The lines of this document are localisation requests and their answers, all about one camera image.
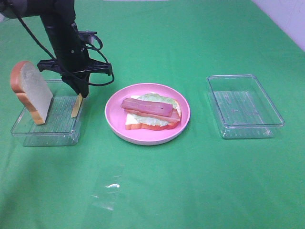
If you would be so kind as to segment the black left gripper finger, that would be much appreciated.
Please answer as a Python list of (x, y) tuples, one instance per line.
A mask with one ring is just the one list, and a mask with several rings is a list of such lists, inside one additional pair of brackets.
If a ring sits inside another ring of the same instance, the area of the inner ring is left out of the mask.
[(64, 83), (69, 85), (76, 94), (81, 94), (83, 98), (86, 98), (89, 94), (89, 85), (87, 82), (89, 81), (89, 75), (88, 74), (81, 74), (78, 76), (77, 79), (68, 76), (68, 75), (62, 75), (61, 79)]

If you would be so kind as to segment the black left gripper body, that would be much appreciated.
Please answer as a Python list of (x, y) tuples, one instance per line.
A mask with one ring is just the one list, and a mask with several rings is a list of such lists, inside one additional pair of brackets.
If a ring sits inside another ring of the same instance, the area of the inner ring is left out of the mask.
[(107, 60), (104, 62), (91, 59), (89, 50), (99, 52), (103, 43), (96, 34), (94, 44), (87, 44), (78, 35), (76, 23), (71, 25), (45, 25), (44, 26), (55, 57), (50, 60), (41, 60), (37, 67), (39, 71), (53, 71), (62, 75), (104, 73), (112, 75), (112, 65)]

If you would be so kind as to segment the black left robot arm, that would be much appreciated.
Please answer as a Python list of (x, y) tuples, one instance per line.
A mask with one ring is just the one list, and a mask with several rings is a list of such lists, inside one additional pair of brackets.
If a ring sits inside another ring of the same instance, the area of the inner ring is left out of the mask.
[[(9, 19), (18, 19), (34, 41), (50, 56), (41, 60), (39, 71), (59, 73), (63, 82), (77, 94), (87, 97), (91, 73), (114, 76), (107, 59), (90, 58), (89, 50), (101, 52), (102, 41), (95, 31), (80, 31), (75, 23), (76, 14), (72, 0), (2, 0), (0, 13)], [(23, 21), (25, 17), (39, 16), (47, 33), (54, 54), (51, 54), (34, 36)]]

